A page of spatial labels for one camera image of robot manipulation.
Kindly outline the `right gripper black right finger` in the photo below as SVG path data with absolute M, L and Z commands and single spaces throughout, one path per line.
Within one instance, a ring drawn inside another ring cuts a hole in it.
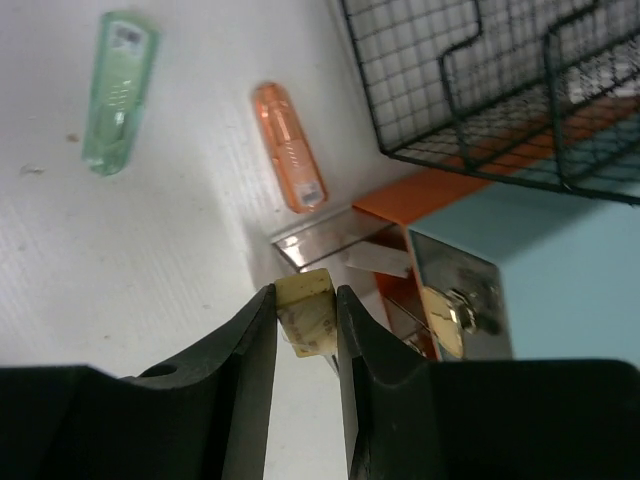
M 635 479 L 639 372 L 616 360 L 434 362 L 336 296 L 352 479 Z

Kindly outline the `green highlighter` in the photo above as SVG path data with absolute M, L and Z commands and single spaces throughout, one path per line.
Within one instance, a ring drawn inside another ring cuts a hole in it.
M 129 163 L 160 43 L 160 32 L 133 10 L 100 18 L 82 160 L 100 176 Z

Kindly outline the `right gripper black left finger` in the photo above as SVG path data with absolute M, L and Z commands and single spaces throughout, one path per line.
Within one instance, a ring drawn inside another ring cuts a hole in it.
M 265 286 L 224 325 L 138 376 L 86 365 L 1 372 L 5 479 L 259 479 L 277 349 Z

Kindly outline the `orange highlighter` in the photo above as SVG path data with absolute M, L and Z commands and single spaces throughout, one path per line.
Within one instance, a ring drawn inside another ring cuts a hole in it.
M 286 205 L 297 214 L 318 210 L 328 201 L 328 192 L 287 90 L 265 82 L 254 90 L 252 100 Z

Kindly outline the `teal and orange drawer box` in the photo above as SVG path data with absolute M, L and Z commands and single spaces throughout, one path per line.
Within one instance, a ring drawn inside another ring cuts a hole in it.
M 428 169 L 278 240 L 296 271 L 370 271 L 393 333 L 438 360 L 639 361 L 639 211 L 526 188 L 547 132 L 501 154 L 507 183 Z

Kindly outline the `small wooden block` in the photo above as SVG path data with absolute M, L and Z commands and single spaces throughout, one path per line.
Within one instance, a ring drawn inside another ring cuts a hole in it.
M 297 357 L 331 356 L 337 352 L 336 292 L 325 268 L 280 278 L 276 312 Z

